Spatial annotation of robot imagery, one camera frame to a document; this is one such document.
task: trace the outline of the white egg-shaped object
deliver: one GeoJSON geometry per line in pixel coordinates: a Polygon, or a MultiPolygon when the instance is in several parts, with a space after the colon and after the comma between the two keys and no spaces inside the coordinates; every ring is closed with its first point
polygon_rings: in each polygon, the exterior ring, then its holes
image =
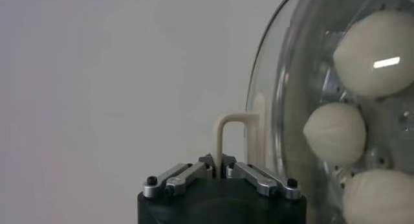
{"type": "Polygon", "coordinates": [[[347,224],[413,224],[414,177],[396,170],[371,170],[346,182],[347,224]]]}
{"type": "Polygon", "coordinates": [[[303,133],[318,158],[331,164],[351,164],[364,152],[366,130],[357,108],[341,103],[319,107],[303,133]]]}
{"type": "Polygon", "coordinates": [[[375,12],[356,22],[339,42],[333,59],[350,91],[368,97],[397,93],[414,81],[414,16],[375,12]]]}

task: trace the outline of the metal linkage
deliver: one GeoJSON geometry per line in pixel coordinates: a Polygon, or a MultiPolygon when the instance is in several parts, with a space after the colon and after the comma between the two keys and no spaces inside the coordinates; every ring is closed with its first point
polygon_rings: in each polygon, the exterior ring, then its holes
{"type": "Polygon", "coordinates": [[[147,181],[144,183],[142,189],[142,194],[146,198],[157,198],[164,191],[167,179],[188,169],[187,164],[177,164],[176,166],[170,168],[163,174],[158,177],[150,176],[147,178],[147,181]]]}
{"type": "Polygon", "coordinates": [[[204,162],[197,162],[187,170],[167,180],[164,194],[172,197],[183,194],[188,186],[196,178],[212,178],[213,168],[204,162]]]}
{"type": "Polygon", "coordinates": [[[301,198],[297,180],[287,179],[284,181],[276,177],[266,168],[237,162],[226,167],[226,177],[231,179],[246,179],[256,187],[257,192],[267,197],[279,192],[283,197],[290,200],[301,198]]]}

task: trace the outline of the white wall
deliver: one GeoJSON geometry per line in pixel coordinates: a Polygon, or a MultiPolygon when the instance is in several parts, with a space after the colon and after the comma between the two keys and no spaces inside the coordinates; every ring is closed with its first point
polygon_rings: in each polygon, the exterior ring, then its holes
{"type": "Polygon", "coordinates": [[[280,1],[0,0],[0,223],[136,223],[146,176],[244,109],[280,1]]]}

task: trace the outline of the white u-shaped hook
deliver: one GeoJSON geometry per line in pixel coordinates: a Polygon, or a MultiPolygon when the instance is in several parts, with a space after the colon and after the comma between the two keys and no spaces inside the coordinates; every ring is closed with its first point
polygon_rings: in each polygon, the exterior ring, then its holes
{"type": "Polygon", "coordinates": [[[233,113],[225,115],[215,123],[215,163],[216,178],[221,176],[221,163],[223,160],[223,130],[229,122],[242,122],[246,130],[247,163],[265,165],[265,107],[263,97],[256,96],[254,100],[254,111],[251,113],[233,113]]]}

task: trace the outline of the clear plastic dome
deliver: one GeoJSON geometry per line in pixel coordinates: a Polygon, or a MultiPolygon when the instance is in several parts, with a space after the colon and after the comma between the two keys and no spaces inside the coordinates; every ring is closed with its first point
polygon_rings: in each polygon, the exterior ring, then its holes
{"type": "Polygon", "coordinates": [[[308,223],[413,223],[413,41],[414,0],[286,0],[270,20],[246,110],[265,98],[265,163],[308,223]]]}

